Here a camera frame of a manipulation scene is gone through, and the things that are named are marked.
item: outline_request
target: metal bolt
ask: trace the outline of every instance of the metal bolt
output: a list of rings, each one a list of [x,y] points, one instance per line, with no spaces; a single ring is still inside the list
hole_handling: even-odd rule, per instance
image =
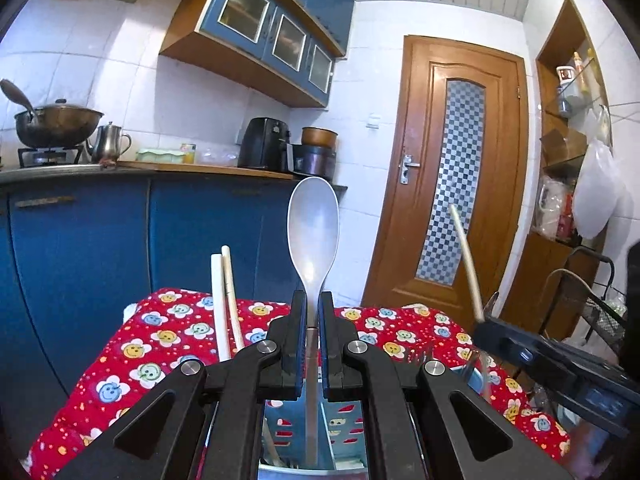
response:
[[[526,348],[524,350],[520,351],[520,358],[526,362],[526,363],[530,363],[533,361],[533,354],[527,350]]]
[[[263,339],[255,347],[261,354],[270,354],[271,352],[275,351],[278,345],[276,345],[276,343],[274,343],[270,339]]]
[[[195,360],[185,361],[180,365],[180,371],[185,375],[195,375],[201,368],[202,365],[200,364],[200,361]]]
[[[444,370],[444,364],[442,364],[442,362],[438,361],[437,359],[432,359],[424,365],[424,371],[429,375],[442,375],[444,373]]]
[[[347,345],[347,350],[352,354],[364,354],[367,351],[367,344],[364,341],[356,339]]]

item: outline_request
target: checkered glass panel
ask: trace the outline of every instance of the checkered glass panel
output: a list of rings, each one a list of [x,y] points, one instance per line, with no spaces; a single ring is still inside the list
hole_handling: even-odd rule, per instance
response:
[[[416,278],[453,283],[461,251],[448,208],[456,205],[466,232],[478,189],[483,132],[484,88],[469,81],[447,81],[438,182]]]

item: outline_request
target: floral tablecloth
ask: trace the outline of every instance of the floral tablecloth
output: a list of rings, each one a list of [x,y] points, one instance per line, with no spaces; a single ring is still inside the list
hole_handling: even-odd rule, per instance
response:
[[[266,337],[272,319],[285,316],[284,303],[238,300],[247,344]],[[31,447],[23,465],[35,480],[55,476],[135,402],[171,373],[180,362],[218,362],[213,300],[208,294],[161,289],[127,308],[130,317],[80,377],[53,424]],[[471,337],[440,311],[421,304],[403,308],[337,308],[353,321],[358,336],[382,347],[392,358],[433,345],[434,357],[449,367],[465,364]],[[522,387],[493,360],[491,405],[552,458],[569,448],[569,438],[551,417],[534,412]]]

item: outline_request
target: white spoon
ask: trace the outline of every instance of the white spoon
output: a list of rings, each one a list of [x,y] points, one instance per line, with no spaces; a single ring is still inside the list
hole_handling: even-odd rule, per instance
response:
[[[289,199],[289,254],[306,292],[306,466],[318,462],[318,300],[338,250],[338,199],[317,176],[300,181]]]

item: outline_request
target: countertop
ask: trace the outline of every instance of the countertop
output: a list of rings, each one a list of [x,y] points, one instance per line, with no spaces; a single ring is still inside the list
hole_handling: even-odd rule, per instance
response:
[[[44,166],[40,168],[22,168],[17,170],[0,171],[0,186],[21,184],[51,178],[92,176],[92,175],[153,175],[158,173],[185,173],[204,175],[221,174],[235,175],[249,178],[272,179],[274,182],[295,183],[297,178],[289,173],[275,173],[273,171],[248,170],[246,168],[225,168],[222,166],[204,166],[198,164],[158,164],[154,162],[122,161],[115,167],[105,168],[100,164],[62,164],[60,166]],[[346,186],[332,187],[338,196],[345,192]]]

